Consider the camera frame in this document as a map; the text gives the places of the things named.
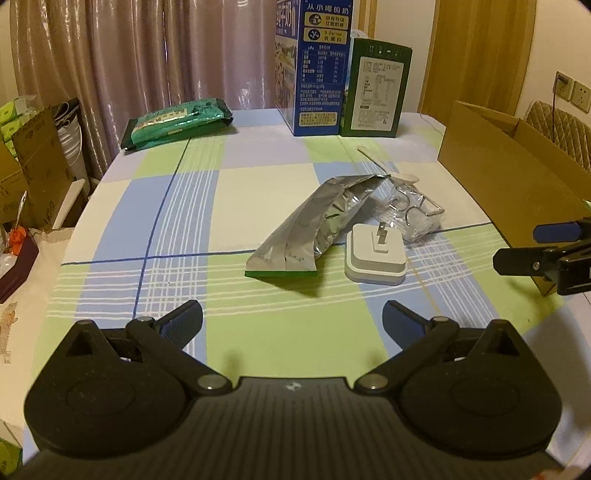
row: blue milk carton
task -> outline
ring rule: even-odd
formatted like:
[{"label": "blue milk carton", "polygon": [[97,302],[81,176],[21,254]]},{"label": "blue milk carton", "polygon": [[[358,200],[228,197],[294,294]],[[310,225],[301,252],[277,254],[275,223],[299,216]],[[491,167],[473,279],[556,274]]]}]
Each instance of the blue milk carton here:
[{"label": "blue milk carton", "polygon": [[337,135],[353,0],[277,0],[275,104],[296,136]]}]

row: table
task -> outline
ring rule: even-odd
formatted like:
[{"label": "table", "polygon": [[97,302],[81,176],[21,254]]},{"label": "table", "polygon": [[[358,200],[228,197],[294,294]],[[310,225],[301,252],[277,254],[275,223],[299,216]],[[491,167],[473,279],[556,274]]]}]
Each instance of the table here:
[{"label": "table", "polygon": [[[551,452],[568,462],[591,432],[591,303],[584,295],[543,299],[531,279],[494,272],[492,256],[505,242],[437,162],[443,132],[433,118],[404,113],[396,139],[295,138],[275,110],[249,111],[235,112],[233,127],[220,135],[118,155],[66,251],[34,374],[75,320],[122,327],[197,299],[204,326],[186,352],[233,381],[352,381],[400,351],[381,323],[385,301],[396,299],[463,326],[510,320],[561,393],[564,415]],[[317,278],[244,277],[252,251],[320,183],[379,173],[359,144],[419,176],[418,187],[446,208],[441,230],[408,246],[405,281],[349,281],[342,238],[318,260]],[[371,222],[369,208],[356,220]]]}]

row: cardboard box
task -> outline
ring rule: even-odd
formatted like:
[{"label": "cardboard box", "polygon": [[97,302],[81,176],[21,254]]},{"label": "cardboard box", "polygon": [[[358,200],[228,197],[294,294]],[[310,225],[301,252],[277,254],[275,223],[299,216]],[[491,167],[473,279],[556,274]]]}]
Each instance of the cardboard box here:
[{"label": "cardboard box", "polygon": [[353,0],[277,0],[275,104],[296,136],[337,135]]},{"label": "cardboard box", "polygon": [[30,228],[51,227],[73,179],[51,110],[30,119],[12,142],[17,158],[0,142],[0,223],[16,220],[26,190],[21,223]]},{"label": "cardboard box", "polygon": [[352,42],[340,134],[395,137],[413,50],[371,38]]},{"label": "cardboard box", "polygon": [[[532,235],[536,225],[589,216],[585,200],[591,200],[591,175],[535,128],[511,115],[456,102],[439,162],[512,247],[539,246]],[[541,277],[534,281],[542,295],[556,290]]]}]

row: curtain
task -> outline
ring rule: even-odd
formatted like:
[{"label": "curtain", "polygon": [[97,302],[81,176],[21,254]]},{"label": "curtain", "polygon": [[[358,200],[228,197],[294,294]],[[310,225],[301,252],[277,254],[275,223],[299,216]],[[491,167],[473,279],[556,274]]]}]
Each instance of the curtain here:
[{"label": "curtain", "polygon": [[11,0],[10,20],[19,94],[80,99],[99,179],[130,118],[207,97],[272,106],[275,0]]},{"label": "curtain", "polygon": [[454,100],[515,114],[536,0],[437,0],[420,112],[447,124]]}]

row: electrical outlet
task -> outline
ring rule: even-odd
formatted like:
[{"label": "electrical outlet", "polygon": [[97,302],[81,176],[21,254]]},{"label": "electrical outlet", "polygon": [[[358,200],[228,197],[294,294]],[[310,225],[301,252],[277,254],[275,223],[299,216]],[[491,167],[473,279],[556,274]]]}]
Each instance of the electrical outlet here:
[{"label": "electrical outlet", "polygon": [[591,109],[591,88],[586,87],[580,82],[575,82],[570,103],[580,108],[583,112],[589,113],[589,109]]},{"label": "electrical outlet", "polygon": [[554,90],[556,96],[559,96],[568,102],[573,96],[574,80],[564,73],[556,72],[554,85],[556,87]]}]

